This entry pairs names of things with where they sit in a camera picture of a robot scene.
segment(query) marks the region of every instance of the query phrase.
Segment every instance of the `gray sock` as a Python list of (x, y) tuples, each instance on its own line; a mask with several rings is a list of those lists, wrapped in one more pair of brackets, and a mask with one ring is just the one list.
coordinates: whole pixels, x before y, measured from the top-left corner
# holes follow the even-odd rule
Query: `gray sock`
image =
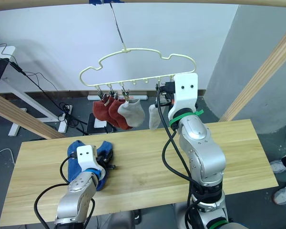
[(145, 113), (139, 99), (130, 99), (123, 103), (120, 105), (118, 113), (125, 118), (128, 126), (131, 127), (140, 126), (145, 119)]
[[(161, 107), (162, 113), (165, 111), (166, 106)], [(149, 111), (149, 129), (155, 130), (158, 128), (161, 119), (158, 113), (158, 108), (155, 107), (154, 104), (150, 105), (148, 108)]]

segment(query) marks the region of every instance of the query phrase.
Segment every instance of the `gray wall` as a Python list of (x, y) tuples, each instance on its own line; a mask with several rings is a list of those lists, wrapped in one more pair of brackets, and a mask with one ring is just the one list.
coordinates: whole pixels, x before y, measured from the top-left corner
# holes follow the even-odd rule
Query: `gray wall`
[[(286, 32), (286, 8), (240, 6), (204, 99), (221, 117)], [(286, 125), (286, 62), (235, 117), (253, 122), (258, 133)]]

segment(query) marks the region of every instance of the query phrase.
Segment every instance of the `green strap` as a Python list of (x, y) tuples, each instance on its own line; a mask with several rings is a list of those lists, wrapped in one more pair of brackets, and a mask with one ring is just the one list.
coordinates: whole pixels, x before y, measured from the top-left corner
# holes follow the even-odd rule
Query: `green strap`
[(172, 124), (173, 124), (174, 122), (179, 121), (179, 120), (182, 119), (183, 117), (186, 117), (186, 116), (189, 116), (189, 115), (197, 115), (197, 116), (199, 116), (199, 115), (201, 115), (201, 114), (203, 114), (203, 113), (204, 113), (203, 110), (195, 111), (195, 112), (187, 112), (187, 113), (184, 113), (184, 114), (182, 114), (182, 115), (177, 116), (176, 118), (173, 118), (173, 119), (170, 121), (170, 126), (172, 126)]
[(227, 223), (229, 223), (227, 220), (221, 220), (221, 221), (218, 221), (215, 224), (213, 224), (209, 229), (215, 229), (218, 226), (223, 225), (223, 224), (227, 224)]

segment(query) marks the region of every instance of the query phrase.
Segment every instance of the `white sneaker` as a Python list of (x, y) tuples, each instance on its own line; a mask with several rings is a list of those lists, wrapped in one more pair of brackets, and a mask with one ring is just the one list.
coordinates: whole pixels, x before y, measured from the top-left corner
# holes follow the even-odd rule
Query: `white sneaker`
[(282, 160), (272, 161), (270, 162), (270, 166), (274, 173), (283, 173), (286, 171), (286, 167), (283, 165)]
[(276, 191), (272, 196), (272, 201), (277, 205), (286, 204), (286, 187)]

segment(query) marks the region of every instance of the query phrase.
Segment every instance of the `red sock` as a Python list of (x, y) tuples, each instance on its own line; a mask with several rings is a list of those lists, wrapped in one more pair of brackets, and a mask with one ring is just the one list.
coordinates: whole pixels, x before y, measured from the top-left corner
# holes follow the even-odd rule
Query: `red sock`
[(107, 121), (113, 126), (120, 127), (117, 121), (111, 118), (111, 116), (109, 115), (109, 108), (114, 102), (114, 98), (110, 96), (108, 100), (109, 103), (107, 104), (107, 106), (104, 106), (104, 102), (102, 100), (93, 102), (92, 112), (94, 114), (94, 117), (101, 121)]
[(128, 126), (126, 119), (118, 113), (118, 108), (123, 103), (125, 103), (124, 99), (114, 100), (113, 104), (111, 104), (111, 106), (109, 108), (109, 115), (111, 116), (111, 118), (115, 119), (118, 122), (121, 129), (129, 130), (132, 127)]

